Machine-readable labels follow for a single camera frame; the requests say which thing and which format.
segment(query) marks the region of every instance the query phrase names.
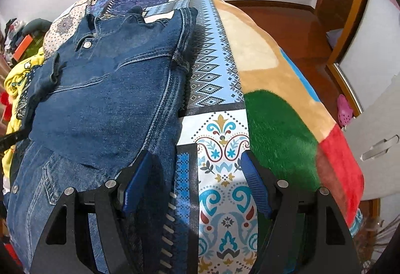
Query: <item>colorful blanket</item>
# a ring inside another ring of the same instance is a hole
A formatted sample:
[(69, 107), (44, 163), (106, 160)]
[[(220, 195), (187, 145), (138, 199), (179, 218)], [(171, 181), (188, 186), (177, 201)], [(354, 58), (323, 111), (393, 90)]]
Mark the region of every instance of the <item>colorful blanket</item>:
[(162, 271), (192, 272), (193, 264), (199, 273), (250, 271), (268, 224), (241, 171), (249, 147), (290, 185), (329, 188), (351, 226), (364, 182), (341, 130), (276, 42), (240, 9), (223, 0), (79, 0), (53, 22), (45, 57), (85, 14), (113, 18), (134, 5), (146, 22), (183, 6), (199, 11)]

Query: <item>wooden floor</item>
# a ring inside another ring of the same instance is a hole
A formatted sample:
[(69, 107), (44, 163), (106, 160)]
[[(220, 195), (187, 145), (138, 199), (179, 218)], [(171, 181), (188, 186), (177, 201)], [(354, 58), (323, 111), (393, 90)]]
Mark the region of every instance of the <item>wooden floor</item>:
[(342, 92), (326, 68), (331, 48), (317, 17), (310, 11), (291, 8), (240, 8), (275, 39), (337, 121), (337, 97)]

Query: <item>paisley pattern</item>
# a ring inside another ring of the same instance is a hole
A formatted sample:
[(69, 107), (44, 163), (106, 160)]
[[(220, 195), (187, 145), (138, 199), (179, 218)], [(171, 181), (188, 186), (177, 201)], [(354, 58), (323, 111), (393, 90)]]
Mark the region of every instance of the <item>paisley pattern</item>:
[(241, 154), (249, 149), (245, 110), (183, 118), (197, 143), (199, 176), (198, 273), (248, 273), (257, 257), (257, 208), (243, 172)]

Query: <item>patchwork blanket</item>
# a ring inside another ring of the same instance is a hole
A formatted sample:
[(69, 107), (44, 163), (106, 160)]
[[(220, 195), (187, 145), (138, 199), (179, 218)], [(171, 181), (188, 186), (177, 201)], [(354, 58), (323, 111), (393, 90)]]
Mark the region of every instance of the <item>patchwork blanket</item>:
[(329, 188), (351, 226), (364, 182), (341, 130), (285, 52), (240, 9), (223, 0), (79, 0), (51, 25), (45, 58), (85, 14), (113, 18), (134, 5), (147, 22), (171, 18), (179, 7), (199, 11), (162, 271), (250, 271), (267, 225), (241, 171), (250, 147), (290, 185)]

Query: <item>green fabric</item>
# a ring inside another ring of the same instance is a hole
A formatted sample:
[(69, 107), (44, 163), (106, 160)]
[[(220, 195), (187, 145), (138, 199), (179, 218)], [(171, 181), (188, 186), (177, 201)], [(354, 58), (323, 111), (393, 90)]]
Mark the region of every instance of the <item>green fabric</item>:
[(250, 147), (260, 164), (289, 185), (316, 190), (318, 142), (299, 115), (272, 92), (258, 90), (244, 96)]

